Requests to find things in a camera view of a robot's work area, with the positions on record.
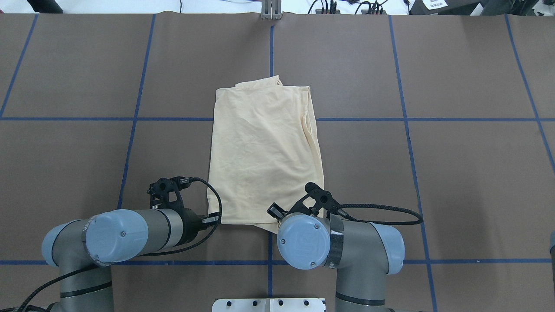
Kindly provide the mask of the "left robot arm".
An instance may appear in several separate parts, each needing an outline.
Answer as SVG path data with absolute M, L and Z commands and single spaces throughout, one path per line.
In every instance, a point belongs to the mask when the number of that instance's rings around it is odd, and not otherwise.
M 202 216 L 186 209 L 118 209 L 51 229 L 41 252 L 61 276 L 59 300 L 46 312 L 113 312 L 111 266 L 137 256 L 164 255 L 191 242 L 202 230 L 216 229 L 218 212 Z

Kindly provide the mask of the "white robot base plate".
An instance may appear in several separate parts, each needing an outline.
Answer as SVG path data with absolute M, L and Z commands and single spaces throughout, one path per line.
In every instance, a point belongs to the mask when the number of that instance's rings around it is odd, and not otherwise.
M 325 312 L 321 298 L 218 299 L 212 312 Z

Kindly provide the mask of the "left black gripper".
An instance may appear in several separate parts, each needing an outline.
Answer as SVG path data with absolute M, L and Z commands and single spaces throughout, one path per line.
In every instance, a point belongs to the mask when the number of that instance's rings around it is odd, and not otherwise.
M 217 227 L 220 223 L 220 216 L 198 215 L 192 209 L 182 209 L 182 244 L 187 244 L 196 239 L 200 231 L 206 228 Z

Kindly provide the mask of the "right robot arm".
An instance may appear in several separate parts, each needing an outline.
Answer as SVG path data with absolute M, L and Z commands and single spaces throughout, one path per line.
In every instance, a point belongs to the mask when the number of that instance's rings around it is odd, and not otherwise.
M 277 246 L 293 268 L 335 269 L 337 312 L 389 312 L 386 277 L 401 271 L 405 243 L 393 226 L 293 213 L 279 223 Z

